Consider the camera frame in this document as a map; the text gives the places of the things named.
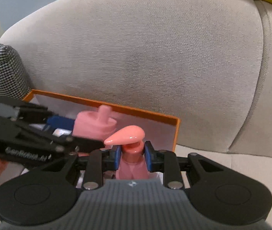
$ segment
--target metal screw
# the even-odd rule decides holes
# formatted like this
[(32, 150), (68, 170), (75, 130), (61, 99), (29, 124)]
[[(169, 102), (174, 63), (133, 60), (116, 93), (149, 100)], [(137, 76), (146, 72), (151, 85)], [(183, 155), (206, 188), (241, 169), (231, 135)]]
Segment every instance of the metal screw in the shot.
[(94, 190), (98, 188), (98, 184), (96, 182), (86, 182), (84, 183), (84, 188), (87, 190)]
[(72, 142), (73, 140), (74, 140), (74, 138), (72, 136), (67, 136), (66, 137), (67, 142)]
[(173, 182), (168, 183), (168, 187), (170, 189), (180, 189), (180, 188), (183, 187), (183, 184), (181, 182), (178, 182), (178, 181), (173, 181)]
[(56, 151), (56, 152), (64, 152), (64, 147), (61, 146), (61, 145), (57, 145), (57, 146), (55, 147), (55, 151)]

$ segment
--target blue plastic part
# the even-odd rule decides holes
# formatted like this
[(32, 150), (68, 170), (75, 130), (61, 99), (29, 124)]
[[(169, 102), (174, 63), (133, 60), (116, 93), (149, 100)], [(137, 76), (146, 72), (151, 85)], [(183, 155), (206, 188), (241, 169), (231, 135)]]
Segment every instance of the blue plastic part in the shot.
[(72, 131), (74, 128), (74, 119), (61, 117), (61, 116), (52, 116), (47, 119), (47, 124), (54, 129), (64, 129)]
[(119, 168), (120, 160), (121, 160), (121, 153), (122, 153), (121, 145), (118, 145), (117, 149), (116, 149), (116, 155), (115, 155), (115, 170), (118, 170), (118, 168)]
[(147, 164), (147, 169), (149, 172), (151, 172), (152, 171), (151, 154), (146, 144), (145, 144), (145, 160)]

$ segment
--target pink pump bottle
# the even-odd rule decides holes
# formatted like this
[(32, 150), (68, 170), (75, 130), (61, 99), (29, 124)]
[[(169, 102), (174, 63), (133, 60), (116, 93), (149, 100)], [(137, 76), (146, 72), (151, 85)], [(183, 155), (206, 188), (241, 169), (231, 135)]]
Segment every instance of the pink pump bottle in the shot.
[(121, 145), (122, 156), (119, 169), (116, 171), (116, 179), (133, 180), (148, 179), (144, 152), (145, 132), (139, 126), (130, 125), (118, 130), (104, 141), (107, 145)]
[(110, 116), (112, 109), (101, 105), (97, 112), (83, 111), (78, 113), (73, 136), (104, 141), (116, 131), (117, 121)]

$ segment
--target round black pad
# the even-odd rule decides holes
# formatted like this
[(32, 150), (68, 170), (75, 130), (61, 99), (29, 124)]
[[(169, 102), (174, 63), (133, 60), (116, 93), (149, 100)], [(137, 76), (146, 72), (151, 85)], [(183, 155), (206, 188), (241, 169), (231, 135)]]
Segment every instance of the round black pad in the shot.
[(235, 226), (265, 219), (272, 207), (268, 188), (232, 170), (204, 175), (190, 188), (189, 199), (207, 218)]
[(221, 202), (229, 205), (241, 205), (251, 198), (250, 191), (237, 184), (221, 185), (216, 189), (215, 194)]
[(75, 205), (77, 189), (56, 172), (31, 172), (0, 186), (0, 219), (35, 226), (57, 220)]
[(49, 188), (40, 184), (30, 184), (19, 187), (14, 194), (15, 199), (24, 205), (43, 203), (49, 198), (49, 196)]

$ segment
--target beige sofa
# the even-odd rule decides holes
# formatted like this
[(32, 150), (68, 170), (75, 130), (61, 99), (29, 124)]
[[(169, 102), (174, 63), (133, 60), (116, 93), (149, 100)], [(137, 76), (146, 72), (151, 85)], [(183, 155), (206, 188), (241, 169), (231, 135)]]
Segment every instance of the beige sofa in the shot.
[(198, 152), (272, 192), (271, 4), (58, 0), (0, 43), (33, 88), (178, 116), (177, 155)]

